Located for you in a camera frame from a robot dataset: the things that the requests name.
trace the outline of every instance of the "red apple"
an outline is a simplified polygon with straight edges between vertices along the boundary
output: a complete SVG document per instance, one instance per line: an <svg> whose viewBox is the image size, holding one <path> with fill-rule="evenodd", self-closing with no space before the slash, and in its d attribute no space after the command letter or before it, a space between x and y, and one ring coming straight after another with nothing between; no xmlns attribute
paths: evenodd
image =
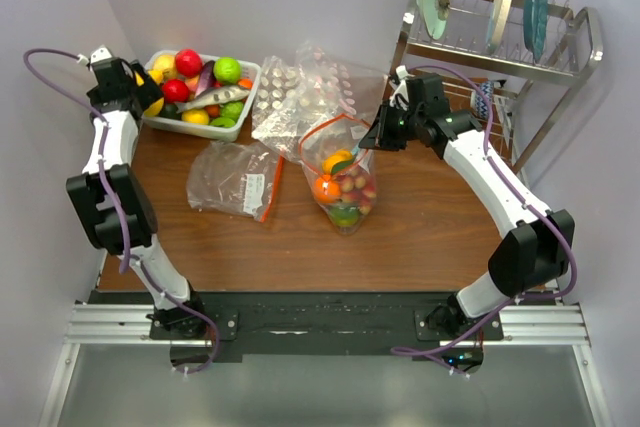
<svg viewBox="0 0 640 427"><path fill-rule="evenodd" d="M345 204L355 204L360 200L360 194L358 192L345 192L340 196L340 200Z"/></svg>
<svg viewBox="0 0 640 427"><path fill-rule="evenodd" d="M340 190L342 190L342 192L351 192L354 185L353 177L347 175L342 179L342 182L340 182Z"/></svg>
<svg viewBox="0 0 640 427"><path fill-rule="evenodd" d="M187 85L178 79L167 80L162 85L162 93L164 94L164 101L167 104L186 102L190 94Z"/></svg>
<svg viewBox="0 0 640 427"><path fill-rule="evenodd" d="M176 69L185 77L195 77L202 71L202 59L195 50L181 50L176 54Z"/></svg>
<svg viewBox="0 0 640 427"><path fill-rule="evenodd" d="M358 206L358 210L362 215L369 215L371 209L373 208L373 204L368 200L363 200L362 203Z"/></svg>
<svg viewBox="0 0 640 427"><path fill-rule="evenodd" d="M369 184L367 185L364 189L362 189L362 194L367 198L367 199L375 199L378 194L376 193L376 188L375 186Z"/></svg>
<svg viewBox="0 0 640 427"><path fill-rule="evenodd" d="M356 189L362 189L365 185L367 185L367 178L363 174L360 174L355 180Z"/></svg>

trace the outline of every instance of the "fake fruit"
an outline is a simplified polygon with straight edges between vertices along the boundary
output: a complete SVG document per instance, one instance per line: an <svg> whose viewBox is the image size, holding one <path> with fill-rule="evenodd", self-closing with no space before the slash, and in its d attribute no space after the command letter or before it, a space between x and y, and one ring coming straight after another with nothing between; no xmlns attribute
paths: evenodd
<svg viewBox="0 0 640 427"><path fill-rule="evenodd" d="M346 161L353 162L353 154L351 152L349 152L348 150L339 150L335 154L330 155L329 157L327 157L327 160L325 160L322 163L322 171L325 174L335 173L334 172L334 167L336 166L336 164L339 164L341 162L346 162Z"/></svg>
<svg viewBox="0 0 640 427"><path fill-rule="evenodd" d="M340 185L330 175L318 177L313 184L313 196L321 204L330 204L340 198Z"/></svg>
<svg viewBox="0 0 640 427"><path fill-rule="evenodd" d="M151 77L153 79L153 81L160 85L162 83L162 81L164 80L164 75L162 74L161 70L149 70L147 71L147 74L149 74L149 77Z"/></svg>
<svg viewBox="0 0 640 427"><path fill-rule="evenodd" d="M244 104L240 101L223 104L222 108L220 109L220 117L227 117L237 122L240 118L240 114L242 114L243 109Z"/></svg>
<svg viewBox="0 0 640 427"><path fill-rule="evenodd" d="M182 113L182 121L191 124L209 125L209 116L202 109L186 110Z"/></svg>
<svg viewBox="0 0 640 427"><path fill-rule="evenodd" d="M202 70L202 59L195 50L181 50L176 54L176 69L180 75L195 77Z"/></svg>
<svg viewBox="0 0 640 427"><path fill-rule="evenodd" d="M156 100L153 104L147 107L147 110L144 111L144 115L146 117L155 117L162 111L162 107L164 107L164 98Z"/></svg>
<svg viewBox="0 0 640 427"><path fill-rule="evenodd" d="M227 117L218 117L217 119L213 119L209 125L211 127L224 127L225 129L229 129L236 125L236 121Z"/></svg>
<svg viewBox="0 0 640 427"><path fill-rule="evenodd" d="M180 112L178 112L178 106L176 104L164 104L162 110L158 114L159 117L165 119L180 120Z"/></svg>
<svg viewBox="0 0 640 427"><path fill-rule="evenodd" d="M242 66L236 59L220 57L213 66L213 75L218 82L223 84L235 84L242 77Z"/></svg>
<svg viewBox="0 0 640 427"><path fill-rule="evenodd" d="M362 203L358 206L358 210L362 215L369 215L371 209L373 208L373 204L368 200L363 200Z"/></svg>
<svg viewBox="0 0 640 427"><path fill-rule="evenodd" d="M356 204L360 201L360 192L352 190L351 192L345 192L340 196L340 200L344 204Z"/></svg>
<svg viewBox="0 0 640 427"><path fill-rule="evenodd" d="M367 199L375 199L377 197L376 188L372 184L366 185L362 189L362 195L364 195Z"/></svg>
<svg viewBox="0 0 640 427"><path fill-rule="evenodd" d="M196 75L195 77L191 77L189 79L184 79L184 83L191 92L196 92L198 89L198 81L200 80L200 76Z"/></svg>
<svg viewBox="0 0 640 427"><path fill-rule="evenodd" d="M332 207L329 218L338 227L351 227L360 220L360 213L356 207Z"/></svg>
<svg viewBox="0 0 640 427"><path fill-rule="evenodd" d="M175 56L171 54L159 55L158 58L153 61L152 70L162 72L162 77L165 81L175 79L178 76Z"/></svg>
<svg viewBox="0 0 640 427"><path fill-rule="evenodd" d="M207 105L204 110L209 114L209 117L215 119L216 117L220 117L220 106L219 105Z"/></svg>
<svg viewBox="0 0 640 427"><path fill-rule="evenodd" d="M351 192L354 187L355 183L353 181L353 177L347 175L340 181L340 190L342 190L342 192L344 193Z"/></svg>
<svg viewBox="0 0 640 427"><path fill-rule="evenodd" d="M244 87L245 89L251 90L251 88L253 87L253 82L251 81L251 79L240 79L238 81L238 85L240 87Z"/></svg>
<svg viewBox="0 0 640 427"><path fill-rule="evenodd" d="M189 88L178 79L168 80L162 86L165 102L186 102L189 99Z"/></svg>
<svg viewBox="0 0 640 427"><path fill-rule="evenodd" d="M356 189L362 189L365 185L367 185L367 178L364 174L358 175L355 179Z"/></svg>

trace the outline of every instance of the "plastic bag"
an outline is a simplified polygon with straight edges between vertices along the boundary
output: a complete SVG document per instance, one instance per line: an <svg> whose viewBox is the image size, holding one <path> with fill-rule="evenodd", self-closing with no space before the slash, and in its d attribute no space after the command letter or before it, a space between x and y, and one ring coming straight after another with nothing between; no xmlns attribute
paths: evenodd
<svg viewBox="0 0 640 427"><path fill-rule="evenodd" d="M191 165L192 209L215 209L264 222L275 198L283 159L259 142L211 142Z"/></svg>
<svg viewBox="0 0 640 427"><path fill-rule="evenodd" d="M369 125L346 114L319 124L300 141L300 157L316 202L343 234L355 232L376 197L373 151L358 142Z"/></svg>
<svg viewBox="0 0 640 427"><path fill-rule="evenodd" d="M251 135L300 162L300 139L318 122L340 113L373 121L385 80L382 72L334 62L309 43L296 52L295 67L270 57L262 66Z"/></svg>

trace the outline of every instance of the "wooden table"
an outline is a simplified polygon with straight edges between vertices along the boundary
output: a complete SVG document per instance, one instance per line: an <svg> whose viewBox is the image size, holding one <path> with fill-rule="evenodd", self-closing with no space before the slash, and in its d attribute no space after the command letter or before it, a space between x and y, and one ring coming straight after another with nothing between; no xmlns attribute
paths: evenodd
<svg viewBox="0 0 640 427"><path fill-rule="evenodd" d="M250 143L250 122L239 142ZM487 269L499 243L462 178L418 142L376 152L378 203L360 229L339 235L316 205L301 167L286 162L270 218L198 212L186 182L206 139L143 128L133 167L158 216L158 236L196 290L457 290ZM103 291L142 290L107 259Z"/></svg>

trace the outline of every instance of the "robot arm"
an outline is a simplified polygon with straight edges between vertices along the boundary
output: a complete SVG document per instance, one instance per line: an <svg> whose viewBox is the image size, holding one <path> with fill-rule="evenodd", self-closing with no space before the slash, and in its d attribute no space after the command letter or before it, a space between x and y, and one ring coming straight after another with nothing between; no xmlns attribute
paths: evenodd
<svg viewBox="0 0 640 427"><path fill-rule="evenodd" d="M160 245L155 212L131 170L142 112L162 97L162 91L139 63L128 64L112 56L105 47L93 52L90 67L98 85L87 95L104 120L93 119L95 137L91 155L82 175L67 180L69 197L92 245L122 259L124 239L120 218L113 205L105 200L106 192L99 178L99 163L102 161L109 185L126 214L130 254L134 259L130 267L153 296L155 309L152 320L167 330L179 331L185 337L199 336L204 331L203 322L185 314L163 294L167 292L179 303L204 312L197 293L176 271ZM136 82L135 74L142 82ZM108 132L103 137L107 124ZM161 291L149 283L138 260L144 262Z"/></svg>
<svg viewBox="0 0 640 427"><path fill-rule="evenodd" d="M455 331L468 319L567 272L568 262L556 237L527 206L546 214L569 244L574 222L566 211L552 212L533 195L490 145L485 153L480 124L470 111L451 111L439 75L413 77L404 67L398 73L399 86L381 105L360 147L397 151L406 148L409 140L420 140L471 186L502 238L489 259L488 272L454 294L448 306L433 312L430 322ZM524 204L506 186L496 168L524 197Z"/></svg>

